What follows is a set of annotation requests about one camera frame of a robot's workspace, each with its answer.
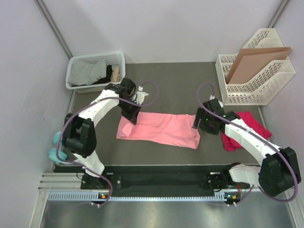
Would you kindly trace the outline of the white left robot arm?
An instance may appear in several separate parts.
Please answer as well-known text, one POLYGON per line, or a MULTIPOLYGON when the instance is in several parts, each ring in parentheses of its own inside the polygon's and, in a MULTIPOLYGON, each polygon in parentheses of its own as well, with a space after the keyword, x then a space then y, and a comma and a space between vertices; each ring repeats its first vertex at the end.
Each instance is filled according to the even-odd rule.
POLYGON ((77 114, 64 130, 62 143, 84 165, 86 174, 92 176, 91 182, 97 188, 107 185, 108 177, 102 174, 105 166, 95 151, 97 145, 95 127, 114 107, 121 108, 122 117, 127 123, 137 124, 140 106, 148 95, 135 83, 124 78, 120 84, 108 84, 89 108, 77 114))

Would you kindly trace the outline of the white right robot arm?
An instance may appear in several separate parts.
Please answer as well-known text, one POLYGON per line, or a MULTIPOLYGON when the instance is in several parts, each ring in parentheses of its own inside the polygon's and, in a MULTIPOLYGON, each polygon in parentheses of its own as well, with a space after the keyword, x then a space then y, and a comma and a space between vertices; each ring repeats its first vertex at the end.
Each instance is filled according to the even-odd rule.
POLYGON ((222 183, 233 188, 239 182, 255 185, 266 195, 277 195, 294 188, 297 193, 301 174, 296 152, 281 148, 259 135, 235 112, 225 112, 219 100, 204 102, 197 109, 194 129, 210 134, 223 133, 236 141, 258 162, 258 166, 233 163, 222 172, 222 183))

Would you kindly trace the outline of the pink t shirt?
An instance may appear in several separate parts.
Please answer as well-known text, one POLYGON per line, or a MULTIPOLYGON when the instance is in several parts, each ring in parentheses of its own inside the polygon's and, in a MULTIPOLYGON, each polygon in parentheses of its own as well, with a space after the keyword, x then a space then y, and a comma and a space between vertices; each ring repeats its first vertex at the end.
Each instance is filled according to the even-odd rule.
POLYGON ((195 115, 139 112, 137 124, 120 119, 116 138, 142 140, 159 144, 197 149, 200 134, 192 128, 195 115))

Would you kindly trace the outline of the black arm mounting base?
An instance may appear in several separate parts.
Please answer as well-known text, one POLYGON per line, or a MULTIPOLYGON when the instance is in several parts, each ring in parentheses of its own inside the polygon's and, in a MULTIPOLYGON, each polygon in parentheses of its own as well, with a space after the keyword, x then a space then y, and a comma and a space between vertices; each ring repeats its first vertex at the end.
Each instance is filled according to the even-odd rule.
POLYGON ((250 188, 228 184, 221 176, 224 165, 134 165, 106 166, 102 177, 89 177, 79 166, 57 166, 55 173, 71 173, 81 190, 105 191, 112 196, 213 196, 215 192, 250 188))

